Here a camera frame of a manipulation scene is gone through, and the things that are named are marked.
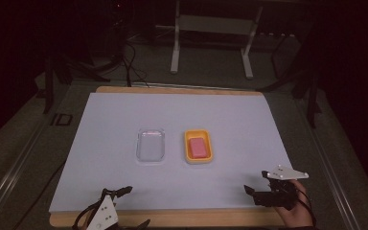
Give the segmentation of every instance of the yellow tray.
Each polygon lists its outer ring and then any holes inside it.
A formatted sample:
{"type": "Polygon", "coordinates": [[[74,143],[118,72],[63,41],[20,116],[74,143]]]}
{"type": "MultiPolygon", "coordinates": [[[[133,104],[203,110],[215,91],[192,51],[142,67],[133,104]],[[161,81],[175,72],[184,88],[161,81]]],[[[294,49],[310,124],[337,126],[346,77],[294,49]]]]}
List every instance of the yellow tray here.
{"type": "Polygon", "coordinates": [[[209,133],[204,129],[191,129],[187,130],[184,135],[186,160],[190,164],[205,164],[212,161],[214,154],[211,149],[211,141],[209,133]],[[191,147],[191,139],[200,138],[203,140],[203,146],[205,148],[205,156],[194,157],[195,153],[191,147]]]}

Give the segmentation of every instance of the wooden table edge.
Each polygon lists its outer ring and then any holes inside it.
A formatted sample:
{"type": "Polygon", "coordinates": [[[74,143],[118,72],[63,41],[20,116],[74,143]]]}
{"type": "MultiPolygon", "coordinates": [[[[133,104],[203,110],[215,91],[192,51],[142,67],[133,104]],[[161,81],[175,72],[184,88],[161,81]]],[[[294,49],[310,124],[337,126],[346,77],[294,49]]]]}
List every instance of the wooden table edge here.
{"type": "Polygon", "coordinates": [[[240,91],[227,89],[192,89],[192,88],[146,88],[146,87],[120,87],[100,86],[97,93],[149,93],[149,94],[196,94],[196,95],[246,95],[262,96],[261,92],[240,91]]]}
{"type": "MultiPolygon", "coordinates": [[[[80,212],[53,212],[50,224],[54,227],[69,227],[80,212]]],[[[149,227],[281,227],[280,216],[273,208],[244,209],[196,209],[196,210],[141,210],[117,211],[119,223],[135,227],[150,219],[149,227]]]]}

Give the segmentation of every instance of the pink object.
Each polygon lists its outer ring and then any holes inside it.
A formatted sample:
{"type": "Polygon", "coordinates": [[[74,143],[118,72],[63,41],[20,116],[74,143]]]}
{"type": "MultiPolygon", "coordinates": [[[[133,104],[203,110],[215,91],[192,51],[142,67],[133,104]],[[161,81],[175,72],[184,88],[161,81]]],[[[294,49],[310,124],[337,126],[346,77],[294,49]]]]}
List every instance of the pink object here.
{"type": "Polygon", "coordinates": [[[206,158],[207,149],[205,148],[204,139],[201,137],[190,139],[190,148],[193,158],[206,158]]]}

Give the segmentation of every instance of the white table frame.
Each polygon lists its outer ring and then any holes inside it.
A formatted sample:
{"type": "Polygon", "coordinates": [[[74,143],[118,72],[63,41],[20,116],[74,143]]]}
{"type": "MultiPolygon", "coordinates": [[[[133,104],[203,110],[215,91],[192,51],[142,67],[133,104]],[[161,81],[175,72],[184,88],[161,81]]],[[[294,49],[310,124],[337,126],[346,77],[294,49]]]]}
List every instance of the white table frame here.
{"type": "Polygon", "coordinates": [[[259,25],[263,7],[259,7],[254,20],[207,17],[180,14],[180,0],[175,3],[174,47],[172,50],[171,73],[178,73],[180,57],[180,31],[198,31],[209,33],[225,33],[233,35],[248,35],[249,39],[244,48],[241,48],[241,59],[247,79],[253,78],[252,67],[249,60],[250,47],[259,25]]]}

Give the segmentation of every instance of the clear plastic container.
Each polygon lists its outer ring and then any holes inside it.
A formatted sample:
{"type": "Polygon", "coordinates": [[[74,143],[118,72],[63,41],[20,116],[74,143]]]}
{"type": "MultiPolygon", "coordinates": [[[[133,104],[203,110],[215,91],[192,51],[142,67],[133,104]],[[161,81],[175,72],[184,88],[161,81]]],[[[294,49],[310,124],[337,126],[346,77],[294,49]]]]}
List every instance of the clear plastic container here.
{"type": "Polygon", "coordinates": [[[161,128],[139,130],[136,157],[144,163],[161,162],[165,153],[165,134],[161,128]]]}

